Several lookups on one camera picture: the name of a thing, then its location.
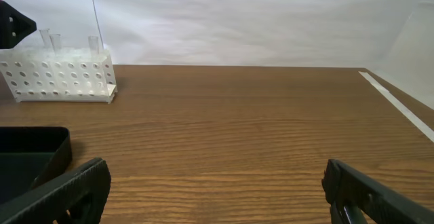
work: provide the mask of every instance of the brown wooden tabletop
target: brown wooden tabletop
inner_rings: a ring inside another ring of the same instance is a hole
[[[3,81],[0,126],[64,126],[72,167],[106,160],[102,223],[330,223],[329,158],[434,209],[434,144],[358,70],[117,66],[110,105],[17,104]]]

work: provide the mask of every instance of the white test tube rack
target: white test tube rack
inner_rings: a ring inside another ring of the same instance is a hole
[[[63,48],[60,35],[40,30],[44,48],[3,50],[0,71],[21,101],[110,103],[117,92],[108,50],[99,50],[98,37],[89,49]]]

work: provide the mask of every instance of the black tray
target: black tray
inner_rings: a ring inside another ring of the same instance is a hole
[[[62,127],[0,127],[0,205],[60,176],[72,160]]]

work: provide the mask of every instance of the white line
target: white line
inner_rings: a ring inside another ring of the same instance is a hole
[[[411,112],[405,105],[397,100],[386,88],[380,85],[370,74],[366,72],[359,72],[368,82],[370,82],[389,102],[392,103],[403,115],[407,117],[419,130],[434,143],[434,131],[421,121],[413,112]]]

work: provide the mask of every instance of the test tube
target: test tube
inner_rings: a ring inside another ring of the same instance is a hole
[[[62,51],[62,42],[60,39],[60,34],[51,34],[50,39],[52,40],[52,45],[55,54],[59,54]]]
[[[92,58],[94,58],[100,53],[99,38],[96,36],[89,36],[88,40],[89,40],[90,55],[92,56]]]
[[[49,29],[42,29],[39,30],[39,33],[41,33],[42,41],[43,41],[43,47],[44,48],[53,48],[52,41],[50,40],[50,30]]]

